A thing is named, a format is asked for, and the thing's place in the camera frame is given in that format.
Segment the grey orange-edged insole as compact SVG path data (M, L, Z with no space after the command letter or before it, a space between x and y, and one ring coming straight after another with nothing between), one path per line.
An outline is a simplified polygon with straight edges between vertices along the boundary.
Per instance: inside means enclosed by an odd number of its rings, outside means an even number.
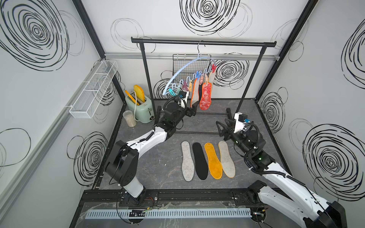
M190 107L193 107L193 105L199 102L199 79L195 79L192 89L192 98L191 98L191 104Z

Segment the grey felt yellow-edged insole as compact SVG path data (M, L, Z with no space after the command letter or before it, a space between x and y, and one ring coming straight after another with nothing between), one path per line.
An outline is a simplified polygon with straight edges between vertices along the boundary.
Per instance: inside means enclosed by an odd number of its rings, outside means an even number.
M220 162L227 177L234 178L236 175L235 164L231 158L228 144L225 141L218 143L220 150Z

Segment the grey black-backed insole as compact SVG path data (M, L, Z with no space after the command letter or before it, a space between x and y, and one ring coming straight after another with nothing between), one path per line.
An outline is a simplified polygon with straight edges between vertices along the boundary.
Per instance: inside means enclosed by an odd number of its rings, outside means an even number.
M193 153L194 153L196 173L199 179L206 180L208 176L208 164L200 143L198 142L193 143Z

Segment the black garment rack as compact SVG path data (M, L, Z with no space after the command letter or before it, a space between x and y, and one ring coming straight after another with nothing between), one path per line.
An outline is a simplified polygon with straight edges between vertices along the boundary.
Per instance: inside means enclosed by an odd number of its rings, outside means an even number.
M146 78L147 78L147 83L148 83L148 88L150 91L150 96L151 96L151 101L152 101L152 107L153 107L153 112L155 115L155 124L159 121L159 117L157 114L159 114L156 111L156 107L155 107L155 101L154 101L154 96L153 96L153 91L152 91L152 86L151 86L151 82L150 82L150 75L149 75L149 70L148 70L148 64L147 64L147 60L146 60L146 53L145 53L145 48L144 48L144 44L145 43L153 43L153 44L181 44L181 45L197 45L197 49L198 49L198 58L191 60L190 62L188 62L186 65L184 65L181 69L179 69L174 75L173 77L169 80L169 82L166 84L165 89L163 91L163 95L166 94L167 89L169 88L169 85L174 81L175 77L181 73L181 71L183 69L185 69L186 67L188 67L190 64L201 60L201 59L210 59L211 61L214 62L214 64L216 65L215 61L213 58L211 57L205 57L205 56L200 56L199 54L199 45L213 45L213 46L243 46L243 47L261 47L261 51L259 54L259 57L257 58L256 61L256 65L254 67L254 70L252 72L252 75L250 76L250 79L247 83L246 89L240 99L240 103L237 107L237 111L240 109L242 102L244 100L244 98L246 97L247 91L251 85L251 82L254 78L254 75L256 74L257 68L264 56L264 53L266 51L267 48L274 48L277 44L277 42L234 42L234 41L207 41L207 40L201 40L201 41L197 41L197 40L162 40L162 39L142 39L142 38L133 38L131 37L131 42L132 43L138 43L140 45L141 48L141 53L142 53L142 59L144 62L144 69L145 69L145 74L146 74ZM196 95L198 95L198 91L195 91L195 88L198 89L200 87L202 87L202 89L199 90L199 92L202 91L202 94L204 95L204 89L205 89L205 85L203 84L203 82L201 82L200 78L197 79L198 81L193 82L193 92L197 92Z

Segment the dark grey felt insole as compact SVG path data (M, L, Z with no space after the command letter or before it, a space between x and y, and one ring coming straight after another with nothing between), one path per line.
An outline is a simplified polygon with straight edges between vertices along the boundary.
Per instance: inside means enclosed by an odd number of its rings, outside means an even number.
M199 101L201 101L201 98L202 98L202 85L199 85L199 87L198 87L198 94L199 94Z

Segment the white knitted insole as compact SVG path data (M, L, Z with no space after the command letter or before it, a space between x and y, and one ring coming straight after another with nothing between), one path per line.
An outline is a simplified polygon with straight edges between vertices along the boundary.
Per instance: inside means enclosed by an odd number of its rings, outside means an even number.
M211 72L210 74L209 74L209 77L208 77L208 81L209 81L209 83L213 83L214 82L214 79L215 79L215 72Z

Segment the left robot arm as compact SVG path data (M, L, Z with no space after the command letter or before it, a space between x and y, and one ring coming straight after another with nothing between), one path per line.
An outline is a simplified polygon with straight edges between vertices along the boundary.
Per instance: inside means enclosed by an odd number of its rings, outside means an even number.
M104 171L115 180L131 197L140 199L145 187L136 177L138 160L150 149L167 141L177 130L185 116L195 116L199 101L188 107L180 95L173 96L162 107L163 116L153 129L134 140L117 141L104 165Z

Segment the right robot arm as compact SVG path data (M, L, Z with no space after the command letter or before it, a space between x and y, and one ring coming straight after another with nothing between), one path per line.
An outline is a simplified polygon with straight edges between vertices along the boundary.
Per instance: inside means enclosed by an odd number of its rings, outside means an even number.
M302 228L347 227L346 212L340 203L330 203L311 191L263 150L266 141L247 115L236 113L224 123L217 121L216 125L219 136L225 141L233 141L240 149L239 156L249 170L274 183L283 192L280 194L258 180L249 187L249 196L253 200L275 208Z

